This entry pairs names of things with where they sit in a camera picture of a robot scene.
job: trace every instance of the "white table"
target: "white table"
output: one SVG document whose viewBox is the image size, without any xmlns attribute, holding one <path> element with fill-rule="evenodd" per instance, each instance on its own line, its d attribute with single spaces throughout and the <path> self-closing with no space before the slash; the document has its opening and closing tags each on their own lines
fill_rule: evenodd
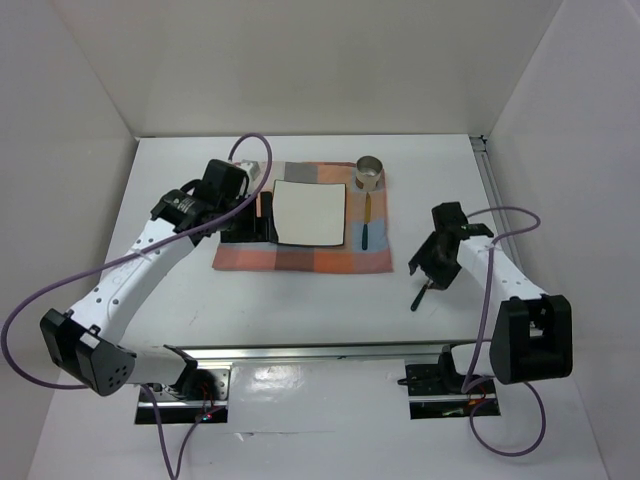
<svg viewBox="0 0 640 480">
<path fill-rule="evenodd" d="M 409 305 L 423 277 L 407 262 L 432 231 L 430 210 L 459 200 L 488 206 L 465 136 L 271 137 L 276 161 L 384 163 L 394 273 L 341 276 L 216 272 L 217 239 L 202 244 L 149 297 L 123 344 L 265 345 L 473 338 L 481 288 L 461 274 L 447 292 Z M 166 191 L 199 177 L 210 158 L 226 158 L 233 138 L 143 139 L 122 203 L 109 258 L 124 252 Z M 248 141 L 238 158 L 264 159 Z M 490 216 L 483 219 L 490 228 Z M 355 292 L 367 292 L 366 297 Z M 401 361 L 234 369 L 229 423 L 201 426 L 187 450 L 183 478 L 576 478 L 606 474 L 571 378 L 541 382 L 549 429 L 531 456 L 509 460 L 484 451 L 465 419 L 409 420 Z M 102 399 L 57 392 L 31 479 L 165 478 L 154 427 L 133 425 L 136 392 Z M 478 420 L 503 447 L 530 443 L 539 428 L 522 386 L 498 391 L 502 417 Z M 166 429 L 176 453 L 185 426 Z"/>
<path fill-rule="evenodd" d="M 226 159 L 234 138 L 143 139 L 114 230 L 109 258 L 133 243 L 160 196 Z M 467 212 L 487 197 L 464 136 L 272 137 L 276 161 L 379 157 L 387 172 L 394 272 L 379 275 L 217 272 L 219 236 L 207 239 L 161 283 L 132 322 L 124 345 L 260 345 L 474 338 L 482 288 L 461 274 L 446 292 L 409 310 L 424 283 L 407 262 L 433 231 L 431 208 L 459 200 Z M 263 160 L 248 140 L 238 159 Z M 483 220 L 494 229 L 491 215 Z"/>
</svg>

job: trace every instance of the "cable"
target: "cable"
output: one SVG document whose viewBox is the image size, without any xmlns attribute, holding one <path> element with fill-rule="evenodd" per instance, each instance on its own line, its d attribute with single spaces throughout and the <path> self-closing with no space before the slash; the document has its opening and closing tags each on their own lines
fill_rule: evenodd
<svg viewBox="0 0 640 480">
<path fill-rule="evenodd" d="M 491 378 L 484 377 L 484 381 L 487 381 L 487 380 L 491 380 Z M 482 439 L 482 437 L 480 437 L 480 434 L 476 430 L 476 426 L 474 424 L 474 417 L 478 409 L 488 404 L 489 401 L 478 403 L 475 407 L 473 407 L 473 410 L 471 410 L 471 413 L 469 413 L 469 423 L 471 424 L 471 431 L 473 432 L 473 436 L 476 437 L 476 440 L 478 440 L 480 445 L 482 445 L 484 448 L 486 448 L 490 452 L 495 453 L 496 455 L 500 455 L 503 457 L 511 457 L 511 458 L 523 457 L 525 455 L 528 455 L 540 446 L 540 444 L 542 443 L 542 440 L 544 439 L 545 434 L 547 433 L 547 414 L 544 410 L 544 403 L 542 403 L 542 398 L 540 398 L 540 394 L 537 392 L 535 388 L 533 388 L 533 386 L 529 382 L 523 382 L 523 383 L 529 390 L 533 392 L 533 395 L 536 397 L 536 401 L 538 402 L 538 407 L 540 407 L 540 418 L 542 420 L 542 426 L 540 427 L 540 433 L 538 434 L 538 438 L 536 438 L 536 441 L 533 442 L 533 444 L 531 444 L 530 447 L 527 447 L 524 450 L 521 450 L 519 452 L 504 452 L 502 450 L 498 450 L 495 447 L 492 447 L 487 442 L 485 442 L 484 439 Z"/>
<path fill-rule="evenodd" d="M 182 468 L 182 456 L 184 455 L 184 449 L 187 446 L 187 441 L 189 440 L 189 437 L 194 432 L 196 427 L 200 425 L 202 420 L 204 420 L 205 416 L 213 412 L 217 412 L 218 410 L 221 410 L 224 407 L 217 407 L 217 408 L 212 407 L 212 409 L 206 412 L 204 415 L 199 415 L 198 417 L 196 417 L 195 422 L 193 423 L 193 425 L 191 425 L 191 427 L 189 427 L 189 430 L 187 430 L 187 434 L 182 439 L 182 444 L 180 445 L 180 452 L 178 453 L 178 465 L 176 468 L 176 472 L 173 473 L 173 466 L 171 465 L 171 460 L 169 459 L 169 453 L 167 452 L 167 444 L 164 439 L 164 430 L 162 429 L 162 417 L 160 415 L 160 408 L 158 407 L 158 402 L 156 401 L 156 397 L 153 395 L 153 392 L 147 385 L 140 385 L 140 387 L 142 388 L 142 391 L 144 392 L 146 397 L 151 401 L 151 405 L 153 405 L 153 415 L 156 419 L 156 425 L 158 427 L 158 440 L 160 442 L 160 450 L 162 450 L 162 458 L 164 459 L 164 464 L 167 467 L 167 473 L 169 474 L 169 478 L 171 480 L 177 480 L 178 477 L 180 476 L 180 469 Z"/>
<path fill-rule="evenodd" d="M 473 356 L 471 357 L 471 363 L 469 364 L 469 369 L 467 370 L 467 374 L 464 377 L 464 382 L 462 383 L 462 393 L 467 393 L 469 391 L 471 391 L 471 389 L 473 389 L 475 386 L 480 385 L 481 383 L 484 383 L 488 380 L 491 380 L 492 377 L 480 377 L 476 380 L 471 381 L 471 377 L 473 377 L 473 372 L 476 368 L 476 365 L 478 363 L 478 358 L 480 357 L 480 349 L 482 348 L 482 343 L 484 342 L 484 332 L 486 330 L 487 327 L 487 317 L 489 316 L 489 305 L 491 303 L 491 285 L 493 283 L 493 261 L 494 261 L 494 254 L 495 254 L 495 246 L 498 244 L 498 242 L 502 239 L 508 238 L 508 237 L 512 237 L 515 235 L 520 235 L 522 233 L 527 233 L 527 232 L 531 232 L 532 230 L 535 230 L 536 228 L 538 228 L 540 226 L 540 217 L 538 215 L 536 215 L 535 213 L 524 209 L 524 208 L 520 208 L 520 207 L 493 207 L 493 208 L 485 208 L 484 210 L 479 210 L 477 212 L 473 212 L 472 214 L 468 215 L 468 218 L 474 217 L 476 215 L 480 215 L 481 213 L 487 213 L 487 212 L 494 212 L 497 210 L 508 210 L 508 211 L 515 211 L 515 212 L 521 212 L 521 213 L 526 213 L 527 215 L 529 215 L 530 217 L 533 217 L 533 219 L 535 220 L 535 223 L 529 227 L 526 228 L 521 228 L 519 230 L 514 230 L 511 232 L 505 232 L 502 233 L 500 235 L 498 235 L 496 238 L 494 238 L 491 241 L 491 248 L 489 249 L 489 265 L 487 267 L 487 281 L 485 284 L 485 290 L 484 290 L 484 301 L 482 303 L 482 315 L 480 317 L 480 327 L 478 328 L 478 337 L 476 339 L 476 346 L 473 350 Z M 533 388 L 533 386 L 528 383 L 528 382 L 524 382 L 524 384 L 526 385 L 526 387 L 531 390 L 533 392 L 533 395 L 536 397 L 536 401 L 538 402 L 538 406 L 540 407 L 540 416 L 541 416 L 541 420 L 542 420 L 542 425 L 540 427 L 540 433 L 538 435 L 538 438 L 536 439 L 536 441 L 530 446 L 525 448 L 524 450 L 518 451 L 518 452 L 504 452 L 502 450 L 498 450 L 497 448 L 492 447 L 491 445 L 489 445 L 487 442 L 485 442 L 480 435 L 478 434 L 478 432 L 476 431 L 476 427 L 474 425 L 474 415 L 476 413 L 476 411 L 478 410 L 478 408 L 480 408 L 482 405 L 488 403 L 488 402 L 481 402 L 478 405 L 476 405 L 473 410 L 471 411 L 470 415 L 469 415 L 469 423 L 471 424 L 471 431 L 473 432 L 473 435 L 476 437 L 476 440 L 478 440 L 478 442 L 480 442 L 480 444 L 485 447 L 487 450 L 489 450 L 490 452 L 495 453 L 496 455 L 501 455 L 503 457 L 522 457 L 524 455 L 528 455 L 529 453 L 533 452 L 536 448 L 538 448 L 538 446 L 540 446 L 540 444 L 542 443 L 542 440 L 544 439 L 544 436 L 546 434 L 547 431 L 547 416 L 544 410 L 544 403 L 542 402 L 542 398 L 540 397 L 540 394 L 538 394 L 538 392 L 536 391 L 535 388 Z"/>
<path fill-rule="evenodd" d="M 267 150 L 267 167 L 266 167 L 266 171 L 264 173 L 264 176 L 263 176 L 262 180 L 260 181 L 260 184 L 255 189 L 255 191 L 253 191 L 251 193 L 251 195 L 249 195 L 249 197 L 247 197 L 236 208 L 234 208 L 233 210 L 231 210 L 231 211 L 225 213 L 224 215 L 216 218 L 215 220 L 212 220 L 210 222 L 204 223 L 204 224 L 202 224 L 202 225 L 200 225 L 198 227 L 191 228 L 189 230 L 185 230 L 182 233 L 179 233 L 179 234 L 174 235 L 172 237 L 165 238 L 164 240 L 162 240 L 160 242 L 156 242 L 156 243 L 154 243 L 152 245 L 149 245 L 148 247 L 141 249 L 140 254 L 145 254 L 145 253 L 152 252 L 152 251 L 154 251 L 154 250 L 156 250 L 156 249 L 158 249 L 160 247 L 164 247 L 165 245 L 168 245 L 169 243 L 175 242 L 176 240 L 179 240 L 179 239 L 184 238 L 186 236 L 193 235 L 194 233 L 198 233 L 198 232 L 201 232 L 203 230 L 206 230 L 206 229 L 209 229 L 209 228 L 212 228 L 212 227 L 216 227 L 216 226 L 226 222 L 230 218 L 234 217 L 238 213 L 240 213 L 240 211 L 242 211 L 251 202 L 253 202 L 253 200 L 260 193 L 260 190 L 262 190 L 262 187 L 264 187 L 264 185 L 267 183 L 267 180 L 269 178 L 269 173 L 271 172 L 271 165 L 273 163 L 273 152 L 271 150 L 271 145 L 269 144 L 269 142 L 267 141 L 267 139 L 263 135 L 261 135 L 259 133 L 247 133 L 245 135 L 242 135 L 238 140 L 236 140 L 236 143 L 233 145 L 233 147 L 231 148 L 231 151 L 229 152 L 229 161 L 233 160 L 233 155 L 235 154 L 235 152 L 238 149 L 238 147 L 240 146 L 240 144 L 242 142 L 244 142 L 246 139 L 252 138 L 252 137 L 253 138 L 257 138 L 258 140 L 260 140 L 264 144 L 264 146 L 265 146 L 265 148 Z M 130 255 L 125 255 L 124 257 L 120 257 L 120 258 L 117 258 L 117 259 L 112 260 L 110 262 L 107 262 L 107 263 L 105 263 L 104 265 L 102 265 L 100 267 L 95 267 L 95 268 L 92 268 L 92 269 L 87 270 L 85 272 L 77 273 L 77 274 L 72 275 L 70 277 L 64 278 L 64 279 L 59 280 L 57 282 L 54 282 L 49 286 L 41 288 L 37 292 L 31 294 L 29 297 L 24 299 L 9 314 L 9 316 L 7 317 L 7 320 L 5 321 L 4 325 L 2 326 L 2 333 L 0 333 L 0 347 L 2 348 L 2 355 L 4 356 L 5 360 L 7 361 L 7 364 L 13 369 L 13 371 L 16 372 L 18 375 L 20 375 L 25 380 L 27 380 L 27 381 L 29 381 L 31 383 L 34 383 L 35 385 L 38 385 L 40 387 L 53 388 L 53 389 L 57 389 L 57 390 L 81 390 L 81 389 L 87 388 L 84 385 L 59 385 L 59 384 L 55 384 L 55 383 L 45 382 L 44 380 L 40 380 L 39 378 L 36 378 L 36 377 L 32 376 L 31 374 L 27 373 L 26 371 L 24 371 L 16 363 L 15 359 L 11 355 L 11 352 L 9 351 L 9 344 L 8 344 L 9 327 L 11 327 L 11 324 L 14 322 L 16 317 L 20 314 L 20 312 L 22 312 L 22 310 L 25 309 L 25 307 L 27 305 L 29 305 L 34 300 L 40 298 L 42 295 L 45 295 L 46 293 L 49 293 L 49 292 L 51 292 L 53 290 L 56 290 L 57 288 L 63 287 L 65 285 L 68 285 L 69 283 L 73 283 L 73 282 L 75 282 L 77 280 L 81 280 L 83 278 L 90 277 L 91 275 L 95 275 L 96 273 L 100 273 L 103 270 L 107 270 L 109 268 L 113 268 L 113 267 L 116 267 L 118 265 L 122 265 L 123 263 L 126 263 L 129 260 L 133 260 L 134 258 L 137 258 L 138 256 L 139 256 L 138 253 L 132 253 Z"/>
</svg>

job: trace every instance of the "black clamp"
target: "black clamp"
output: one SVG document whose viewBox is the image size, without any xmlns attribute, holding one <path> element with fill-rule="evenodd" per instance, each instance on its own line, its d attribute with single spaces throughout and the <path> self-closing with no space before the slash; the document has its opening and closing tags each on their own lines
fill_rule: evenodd
<svg viewBox="0 0 640 480">
<path fill-rule="evenodd" d="M 433 282 L 429 288 L 445 290 L 461 268 L 460 242 L 475 236 L 493 237 L 493 232 L 483 223 L 470 224 L 460 202 L 442 203 L 431 214 L 435 231 L 409 261 L 409 272 L 413 275 L 420 267 Z"/>
</svg>

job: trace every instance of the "black bracket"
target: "black bracket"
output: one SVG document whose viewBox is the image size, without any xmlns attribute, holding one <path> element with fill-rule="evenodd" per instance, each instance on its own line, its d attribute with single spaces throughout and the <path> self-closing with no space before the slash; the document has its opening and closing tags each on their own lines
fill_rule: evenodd
<svg viewBox="0 0 640 480">
<path fill-rule="evenodd" d="M 531 337 L 531 324 L 542 336 Z M 563 295 L 511 298 L 500 305 L 489 349 L 504 384 L 562 378 L 573 369 L 571 305 Z"/>
</svg>

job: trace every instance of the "black handle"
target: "black handle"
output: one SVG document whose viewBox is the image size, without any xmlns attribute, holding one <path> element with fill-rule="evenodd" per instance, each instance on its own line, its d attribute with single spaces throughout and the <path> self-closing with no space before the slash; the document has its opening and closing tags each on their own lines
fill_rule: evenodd
<svg viewBox="0 0 640 480">
<path fill-rule="evenodd" d="M 369 248 L 369 224 L 365 223 L 362 227 L 362 249 L 366 250 L 367 248 Z"/>
<path fill-rule="evenodd" d="M 420 302 L 422 301 L 422 297 L 424 297 L 424 294 L 425 294 L 425 292 L 427 291 L 428 288 L 429 288 L 429 284 L 428 283 L 425 283 L 422 286 L 422 288 L 418 292 L 418 296 L 416 297 L 416 299 L 411 304 L 411 311 L 412 312 L 415 312 L 418 309 L 418 307 L 420 306 Z"/>
</svg>

